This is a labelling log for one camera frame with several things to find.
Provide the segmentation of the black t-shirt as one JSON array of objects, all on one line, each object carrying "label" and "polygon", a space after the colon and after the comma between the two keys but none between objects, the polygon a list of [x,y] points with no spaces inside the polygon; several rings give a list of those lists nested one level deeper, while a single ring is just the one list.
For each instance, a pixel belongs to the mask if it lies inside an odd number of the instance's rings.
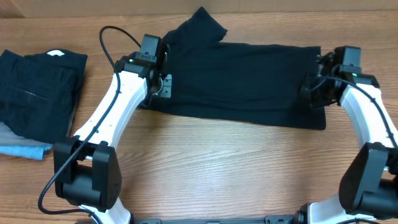
[{"label": "black t-shirt", "polygon": [[225,42],[227,31],[204,8],[164,36],[170,98],[149,109],[179,116],[323,130],[324,109],[311,110],[298,90],[317,73],[319,47]]}]

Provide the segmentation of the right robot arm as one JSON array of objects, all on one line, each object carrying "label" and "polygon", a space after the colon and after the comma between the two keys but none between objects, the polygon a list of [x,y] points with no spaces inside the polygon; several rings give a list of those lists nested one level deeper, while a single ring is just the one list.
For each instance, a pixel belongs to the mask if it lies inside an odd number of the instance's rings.
[{"label": "right robot arm", "polygon": [[320,109],[337,104],[353,125],[359,152],[340,181],[338,194],[308,203],[291,223],[378,223],[397,218],[397,129],[381,97],[379,82],[362,72],[361,49],[342,46],[317,57],[318,73],[299,88],[302,104]]}]

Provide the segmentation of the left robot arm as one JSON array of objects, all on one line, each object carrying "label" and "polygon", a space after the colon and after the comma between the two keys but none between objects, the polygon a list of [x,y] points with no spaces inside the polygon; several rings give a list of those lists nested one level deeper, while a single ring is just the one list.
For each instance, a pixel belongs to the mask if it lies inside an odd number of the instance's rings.
[{"label": "left robot arm", "polygon": [[146,34],[140,50],[116,62],[111,86],[90,119],[54,145],[55,193],[94,223],[133,223],[119,194],[122,175],[116,148],[133,112],[152,99],[168,100],[172,77],[162,73],[169,46]]}]

